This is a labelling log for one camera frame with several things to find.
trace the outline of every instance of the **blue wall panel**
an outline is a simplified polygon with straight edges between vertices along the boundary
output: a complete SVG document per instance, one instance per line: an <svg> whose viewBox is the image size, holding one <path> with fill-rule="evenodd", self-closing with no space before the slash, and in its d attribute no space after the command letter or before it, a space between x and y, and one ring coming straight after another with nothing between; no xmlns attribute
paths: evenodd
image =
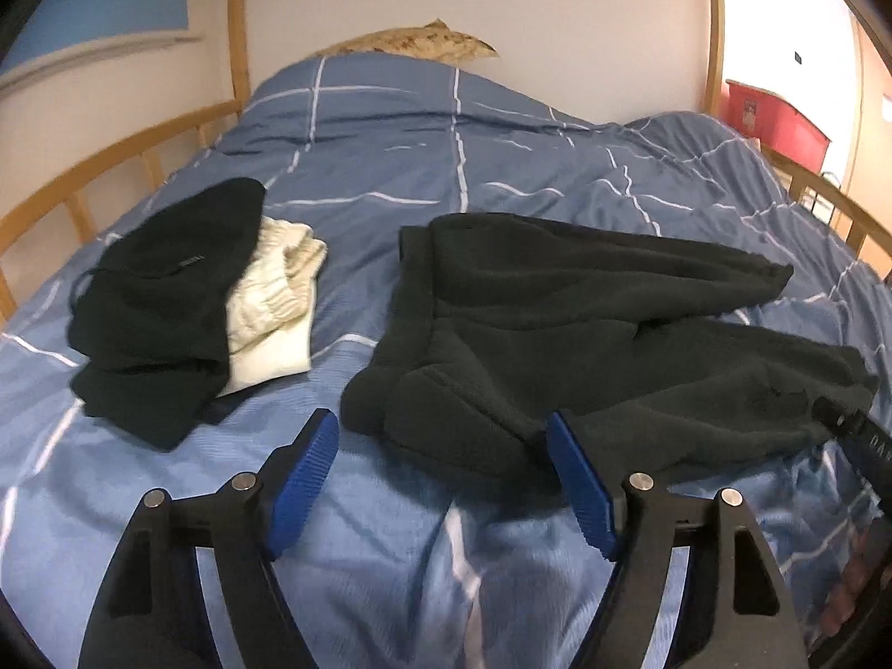
<svg viewBox="0 0 892 669"><path fill-rule="evenodd" d="M0 74L81 42L187 28L186 0L43 0L0 64Z"/></svg>

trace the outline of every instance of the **folded clothing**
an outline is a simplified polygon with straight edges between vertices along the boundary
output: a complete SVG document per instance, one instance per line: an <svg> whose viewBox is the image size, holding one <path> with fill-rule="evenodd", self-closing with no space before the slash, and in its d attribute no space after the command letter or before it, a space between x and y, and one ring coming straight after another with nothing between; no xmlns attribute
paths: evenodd
<svg viewBox="0 0 892 669"><path fill-rule="evenodd" d="M400 253L342 423L445 476L556 489L544 425L569 409L583 449L689 480L824 442L813 399L877 389L853 348L705 318L781 293L791 266L754 254L509 214L405 227Z"/></svg>
<svg viewBox="0 0 892 669"><path fill-rule="evenodd" d="M226 305L230 377L221 394L309 370L316 274L326 253L308 225L264 216Z"/></svg>
<svg viewBox="0 0 892 669"><path fill-rule="evenodd" d="M306 313L326 251L308 225L263 216L251 261L226 304L230 354Z"/></svg>
<svg viewBox="0 0 892 669"><path fill-rule="evenodd" d="M108 247L68 329L89 357L71 381L87 415L160 449L195 427L229 380L226 299L257 245L265 195L230 179Z"/></svg>

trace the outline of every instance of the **cream knit sweater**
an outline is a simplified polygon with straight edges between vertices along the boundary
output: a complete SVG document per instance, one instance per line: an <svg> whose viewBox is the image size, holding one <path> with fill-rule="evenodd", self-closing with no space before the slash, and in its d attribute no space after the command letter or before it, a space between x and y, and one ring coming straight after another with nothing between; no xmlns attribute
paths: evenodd
<svg viewBox="0 0 892 669"><path fill-rule="evenodd" d="M326 253L308 225L262 218L251 262L226 304L231 375L221 394L309 370L315 279Z"/></svg>

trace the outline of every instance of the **wooden bed frame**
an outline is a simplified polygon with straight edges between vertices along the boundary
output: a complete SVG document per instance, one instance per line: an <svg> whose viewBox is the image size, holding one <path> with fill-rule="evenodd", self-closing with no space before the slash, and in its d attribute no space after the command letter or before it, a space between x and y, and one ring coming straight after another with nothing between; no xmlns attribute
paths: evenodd
<svg viewBox="0 0 892 669"><path fill-rule="evenodd" d="M710 0L710 8L712 15L711 42L703 111L715 114L721 93L721 71L723 70L724 0ZM148 188L150 191L156 191L165 181L165 174L157 152L159 145L180 133L195 130L198 134L200 147L207 148L210 145L210 126L227 115L241 113L244 104L251 95L244 0L228 0L227 15L229 16L229 61L235 96L233 100L207 106L134 133L86 158L64 173L60 173L59 176L53 178L52 181L0 219L0 256L3 256L12 244L18 241L41 218L61 205L68 209L81 244L90 243L96 238L96 228L82 192L89 182L124 161L140 157L146 167ZM838 211L851 220L849 232L846 234L846 243L855 254L859 254L866 239L871 238L892 258L892 234L862 207L818 176L817 173L806 170L784 155L770 149L763 149L763 153L773 167L791 176L789 194L791 194L792 200L800 201L807 191L814 191L826 198ZM2 270L0 270L0 319L11 317L16 308L16 301L3 277Z"/></svg>

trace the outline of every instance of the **finger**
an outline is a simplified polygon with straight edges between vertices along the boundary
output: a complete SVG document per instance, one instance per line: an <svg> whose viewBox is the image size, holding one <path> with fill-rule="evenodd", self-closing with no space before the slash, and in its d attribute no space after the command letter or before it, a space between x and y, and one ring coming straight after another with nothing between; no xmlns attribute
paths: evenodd
<svg viewBox="0 0 892 669"><path fill-rule="evenodd" d="M855 534L855 538L852 540L852 555L853 556L862 556L864 553L864 549L867 546L867 531L861 531L859 534Z"/></svg>
<svg viewBox="0 0 892 669"><path fill-rule="evenodd" d="M837 614L832 608L825 608L821 614L819 626L824 636L836 636L840 633L842 622L837 618Z"/></svg>
<svg viewBox="0 0 892 669"><path fill-rule="evenodd" d="M855 598L857 598L867 586L870 576L867 573L867 565L862 558L854 557L842 571L842 583Z"/></svg>
<svg viewBox="0 0 892 669"><path fill-rule="evenodd" d="M840 623L846 623L855 612L855 597L840 583L831 591L827 599L827 608L833 610Z"/></svg>

